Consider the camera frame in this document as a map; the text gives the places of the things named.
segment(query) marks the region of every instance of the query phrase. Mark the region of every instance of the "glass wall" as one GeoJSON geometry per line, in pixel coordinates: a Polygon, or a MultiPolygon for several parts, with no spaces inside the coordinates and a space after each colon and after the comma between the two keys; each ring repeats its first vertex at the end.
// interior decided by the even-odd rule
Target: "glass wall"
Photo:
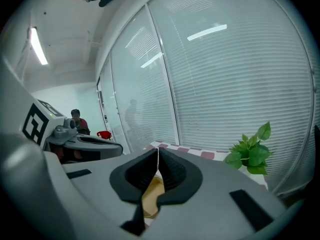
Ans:
{"type": "Polygon", "coordinates": [[[106,130],[111,133],[110,140],[114,141],[114,137],[113,136],[115,134],[113,133],[113,130],[112,130],[111,126],[109,125],[109,121],[108,121],[108,118],[107,118],[107,115],[106,115],[105,100],[104,100],[104,96],[102,94],[102,87],[101,87],[100,79],[99,79],[98,84],[97,84],[97,92],[98,92],[98,98],[99,98],[99,101],[100,101],[101,112],[102,112],[102,116],[103,116],[103,119],[104,119],[106,130]]]}
{"type": "Polygon", "coordinates": [[[312,116],[307,54],[286,13],[274,0],[152,0],[149,8],[180,143],[228,151],[270,121],[275,187],[302,152],[312,116]]]}
{"type": "Polygon", "coordinates": [[[119,115],[132,151],[155,140],[176,143],[163,55],[143,8],[127,24],[111,50],[119,115]]]}
{"type": "Polygon", "coordinates": [[[100,83],[102,89],[102,96],[104,98],[104,111],[108,118],[108,125],[111,128],[113,138],[117,143],[122,145],[123,153],[125,155],[130,154],[130,150],[127,144],[127,140],[121,125],[117,109],[115,91],[112,82],[110,56],[108,56],[108,58],[106,59],[103,69],[101,71],[100,83]]]}
{"type": "Polygon", "coordinates": [[[117,38],[111,69],[132,152],[153,141],[227,152],[270,121],[270,190],[304,155],[311,68],[275,0],[151,0],[117,38]]]}

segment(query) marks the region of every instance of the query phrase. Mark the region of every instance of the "green leaves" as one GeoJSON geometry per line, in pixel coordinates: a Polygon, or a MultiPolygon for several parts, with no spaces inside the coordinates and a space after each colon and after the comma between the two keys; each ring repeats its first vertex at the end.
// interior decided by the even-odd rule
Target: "green leaves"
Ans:
{"type": "Polygon", "coordinates": [[[239,152],[230,153],[223,160],[226,164],[233,166],[236,169],[239,169],[242,166],[241,154],[239,152]]]}
{"type": "Polygon", "coordinates": [[[271,135],[271,127],[270,127],[270,122],[267,122],[266,124],[262,125],[258,132],[257,132],[257,137],[260,140],[266,141],[267,139],[270,138],[271,135]]]}
{"type": "Polygon", "coordinates": [[[262,125],[251,138],[242,134],[242,140],[239,140],[239,144],[230,148],[231,153],[224,159],[224,162],[236,169],[244,165],[251,174],[267,175],[265,169],[265,167],[268,167],[266,159],[273,152],[269,152],[266,146],[261,145],[261,141],[268,140],[270,135],[270,122],[262,125]]]}
{"type": "Polygon", "coordinates": [[[250,166],[259,166],[270,156],[269,149],[263,145],[257,145],[250,150],[249,153],[249,164],[250,166]]]}
{"type": "Polygon", "coordinates": [[[251,174],[267,175],[266,169],[263,166],[248,166],[246,169],[251,174]]]}
{"type": "Polygon", "coordinates": [[[253,135],[247,142],[247,144],[251,147],[253,147],[254,145],[256,145],[257,143],[257,135],[253,135]]]}
{"type": "Polygon", "coordinates": [[[248,137],[245,134],[242,134],[242,140],[244,142],[247,142],[248,141],[248,137]]]}

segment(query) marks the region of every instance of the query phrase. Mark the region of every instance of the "fluorescent light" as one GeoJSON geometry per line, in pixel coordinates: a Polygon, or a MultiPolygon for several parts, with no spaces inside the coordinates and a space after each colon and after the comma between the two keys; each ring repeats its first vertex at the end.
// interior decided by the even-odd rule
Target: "fluorescent light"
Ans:
{"type": "Polygon", "coordinates": [[[200,37],[203,37],[205,35],[211,34],[213,32],[217,32],[217,31],[225,30],[225,29],[227,29],[227,24],[220,25],[220,26],[215,26],[215,27],[209,28],[207,30],[204,30],[204,31],[201,31],[199,33],[196,33],[196,34],[193,34],[193,35],[189,36],[188,40],[191,41],[193,39],[200,38],[200,37]]]}
{"type": "Polygon", "coordinates": [[[159,58],[161,58],[161,56],[162,56],[162,52],[159,52],[156,56],[154,56],[152,59],[150,59],[148,62],[146,62],[145,64],[143,64],[142,66],[141,66],[141,68],[145,68],[146,66],[149,66],[152,62],[154,62],[156,59],[159,59],[159,58]]]}
{"type": "Polygon", "coordinates": [[[42,65],[47,65],[48,61],[46,59],[46,56],[44,54],[44,51],[42,50],[39,37],[38,37],[38,31],[35,27],[31,28],[31,45],[34,49],[35,54],[37,55],[40,63],[42,65]]]}

